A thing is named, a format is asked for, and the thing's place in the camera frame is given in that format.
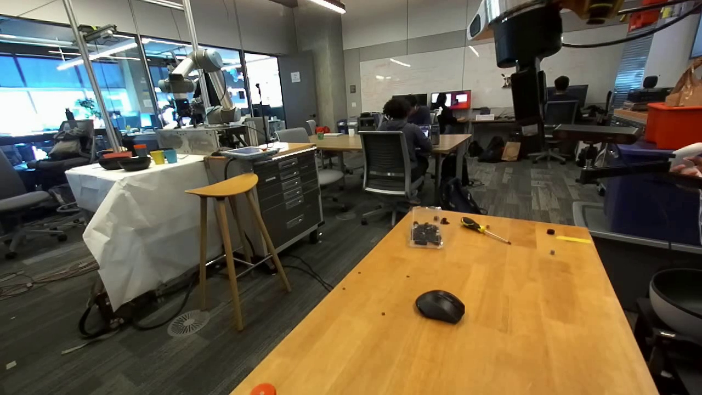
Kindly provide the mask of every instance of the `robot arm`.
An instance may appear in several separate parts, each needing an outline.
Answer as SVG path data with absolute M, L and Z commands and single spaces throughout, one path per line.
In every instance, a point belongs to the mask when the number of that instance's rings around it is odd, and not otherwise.
M 601 23 L 622 9 L 624 0 L 484 0 L 468 25 L 471 40 L 494 37 L 501 67 L 510 76 L 514 112 L 520 122 L 543 125 L 545 71 L 541 61 L 563 48 L 563 9 L 576 11 L 590 23 Z
M 227 83 L 222 76 L 222 56 L 218 51 L 195 48 L 191 56 L 183 59 L 179 67 L 169 75 L 169 79 L 161 80 L 166 92 L 173 92 L 177 98 L 184 98 L 195 90 L 195 80 L 189 76 L 193 69 L 200 69 L 212 80 L 209 88 L 215 88 L 218 104 L 209 110 L 212 122 L 230 122 L 238 117 L 234 110 L 234 101 L 227 92 Z

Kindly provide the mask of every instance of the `white cloth cover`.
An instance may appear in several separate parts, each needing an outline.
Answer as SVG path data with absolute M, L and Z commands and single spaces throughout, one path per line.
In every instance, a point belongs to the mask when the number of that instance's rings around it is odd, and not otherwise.
M 95 193 L 79 200 L 81 207 L 99 205 L 84 241 L 114 309 L 197 268 L 200 196 L 184 191 L 209 183 L 202 155 L 135 172 L 84 167 L 71 171 L 69 179 L 77 196 L 84 189 Z M 219 237 L 209 210 L 209 257 L 218 252 Z

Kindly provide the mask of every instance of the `black computer mouse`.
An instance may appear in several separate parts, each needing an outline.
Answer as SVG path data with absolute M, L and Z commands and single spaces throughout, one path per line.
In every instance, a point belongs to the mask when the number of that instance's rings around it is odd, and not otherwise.
M 466 314 L 461 297 L 445 289 L 424 292 L 415 304 L 422 316 L 443 322 L 460 322 Z

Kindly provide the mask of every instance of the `storage bin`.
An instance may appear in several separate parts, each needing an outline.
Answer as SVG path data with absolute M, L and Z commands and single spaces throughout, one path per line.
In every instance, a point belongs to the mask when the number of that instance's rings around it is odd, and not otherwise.
M 702 140 L 702 108 L 650 102 L 646 140 L 658 149 L 678 149 Z

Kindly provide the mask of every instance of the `bar stool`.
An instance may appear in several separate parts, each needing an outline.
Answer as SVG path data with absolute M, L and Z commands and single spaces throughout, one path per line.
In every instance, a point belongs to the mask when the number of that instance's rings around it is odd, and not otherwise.
M 257 183 L 260 183 L 260 176 L 257 172 L 241 172 L 241 176 L 235 176 L 235 177 L 229 177 L 229 179 L 222 179 L 222 181 L 215 181 L 215 183 L 206 183 L 206 187 L 188 191 L 188 193 L 200 196 L 200 306 L 202 309 L 209 306 L 209 286 L 206 286 L 206 203 L 209 203 L 209 196 L 213 196 L 215 200 L 215 213 L 218 213 L 218 227 L 219 227 L 219 237 L 222 237 L 224 254 L 227 254 L 227 274 L 229 274 L 234 303 L 235 303 L 235 322 L 238 322 L 240 331 L 245 328 L 245 314 L 241 314 L 241 301 L 240 301 L 240 282 L 238 282 L 238 270 L 235 270 L 235 247 L 234 247 L 234 237 L 230 237 L 229 210 L 234 210 L 235 222 L 240 222 L 238 224 L 240 237 L 245 234 L 245 229 L 241 229 L 245 224 L 240 219 L 238 205 L 229 203 L 229 196 L 246 195 L 246 200 L 250 203 L 250 210 L 256 213 L 256 219 L 257 219 L 257 224 L 262 227 L 265 247 L 271 250 L 271 257 L 273 257 L 282 278 L 285 282 L 285 289 L 288 292 L 293 289 L 291 280 L 288 280 L 288 274 L 283 270 L 283 263 L 279 258 L 279 252 L 276 252 L 276 247 L 275 247 L 275 244 L 273 244 L 273 238 L 269 234 L 265 222 L 263 222 L 262 210 L 260 210 L 260 202 L 253 195 Z

